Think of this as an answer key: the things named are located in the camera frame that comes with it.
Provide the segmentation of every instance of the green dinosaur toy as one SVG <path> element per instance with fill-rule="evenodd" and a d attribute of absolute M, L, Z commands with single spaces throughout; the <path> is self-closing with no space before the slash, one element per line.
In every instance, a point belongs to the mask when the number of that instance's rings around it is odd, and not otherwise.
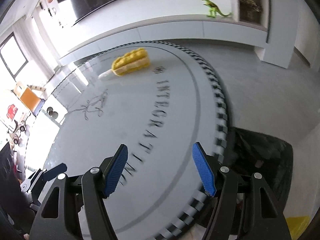
<path fill-rule="evenodd" d="M 221 16 L 223 16 L 223 17 L 228 17 L 229 15 L 231 15 L 231 13 L 229 13 L 229 14 L 227 14 L 227 15 L 223 14 L 223 13 L 220 11 L 218 5 L 216 5 L 214 2 L 211 2 L 210 0 L 202 0 L 202 1 L 205 1 L 205 4 L 204 4 L 204 5 L 206 5 L 206 6 L 209 7 L 209 13 L 210 13 L 210 15 L 207 15 L 208 17 L 213 17 L 213 18 L 215 18 L 216 15 L 217 15 L 217 13 L 220 14 Z"/>

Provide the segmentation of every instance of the round table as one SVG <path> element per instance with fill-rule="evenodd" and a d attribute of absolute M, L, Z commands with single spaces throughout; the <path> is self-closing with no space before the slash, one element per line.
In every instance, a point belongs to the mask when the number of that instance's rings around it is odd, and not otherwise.
<path fill-rule="evenodd" d="M 137 48 L 148 51 L 150 67 L 98 79 Z M 59 113 L 56 120 L 46 113 L 49 106 Z M 161 41 L 125 44 L 95 55 L 57 86 L 32 127 L 26 164 L 65 163 L 74 176 L 126 144 L 128 162 L 105 200 L 117 237 L 170 239 L 190 228 L 207 200 L 192 145 L 200 142 L 222 162 L 228 118 L 219 77 L 199 55 Z M 89 232 L 83 210 L 79 218 Z"/>

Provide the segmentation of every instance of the window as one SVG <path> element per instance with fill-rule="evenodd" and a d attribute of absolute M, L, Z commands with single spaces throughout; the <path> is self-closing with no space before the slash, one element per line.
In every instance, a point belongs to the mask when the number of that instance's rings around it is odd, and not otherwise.
<path fill-rule="evenodd" d="M 10 75 L 9 71 L 7 70 L 5 64 L 0 59 L 0 90 L 3 89 L 13 89 L 16 82 Z"/>
<path fill-rule="evenodd" d="M 39 69 L 34 60 L 30 60 L 28 64 L 16 76 L 16 82 L 21 81 L 22 83 L 27 85 L 44 86 L 46 84 L 46 80 L 46 76 Z"/>
<path fill-rule="evenodd" d="M 14 80 L 28 63 L 13 33 L 0 45 L 0 58 Z"/>

